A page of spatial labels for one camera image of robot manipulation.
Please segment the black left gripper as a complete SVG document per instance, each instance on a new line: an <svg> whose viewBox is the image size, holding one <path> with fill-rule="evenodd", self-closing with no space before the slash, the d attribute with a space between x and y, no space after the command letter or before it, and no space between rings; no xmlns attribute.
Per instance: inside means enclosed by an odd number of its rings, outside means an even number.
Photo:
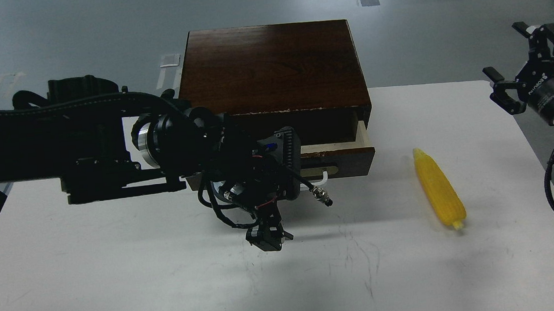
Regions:
<svg viewBox="0 0 554 311"><path fill-rule="evenodd" d="M251 246L263 252L281 251L286 241L292 241L294 235L283 229L280 215L268 216L257 227L248 229L245 239Z"/></svg>

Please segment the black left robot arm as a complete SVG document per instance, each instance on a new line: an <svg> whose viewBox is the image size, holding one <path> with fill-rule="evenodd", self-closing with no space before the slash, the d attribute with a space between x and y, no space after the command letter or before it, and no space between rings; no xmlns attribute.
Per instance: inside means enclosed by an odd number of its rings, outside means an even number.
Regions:
<svg viewBox="0 0 554 311"><path fill-rule="evenodd" d="M0 183L58 178L68 203L86 204L185 189L199 176L198 201L265 252L294 236L279 201L305 186L330 207L321 186L301 175L293 127L254 139L227 113L176 98L131 92L92 75L48 82L45 97L18 91L0 110Z"/></svg>

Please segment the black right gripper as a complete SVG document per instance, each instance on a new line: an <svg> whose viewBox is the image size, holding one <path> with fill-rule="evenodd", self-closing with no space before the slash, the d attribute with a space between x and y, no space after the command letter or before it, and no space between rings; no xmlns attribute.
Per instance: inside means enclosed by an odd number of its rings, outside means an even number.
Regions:
<svg viewBox="0 0 554 311"><path fill-rule="evenodd" d="M514 81L506 81L493 66L482 69L493 83L490 100L513 116L531 108L547 125L554 125L554 22L532 26L518 21L512 25L528 40L528 61ZM507 90L516 90L519 100Z"/></svg>

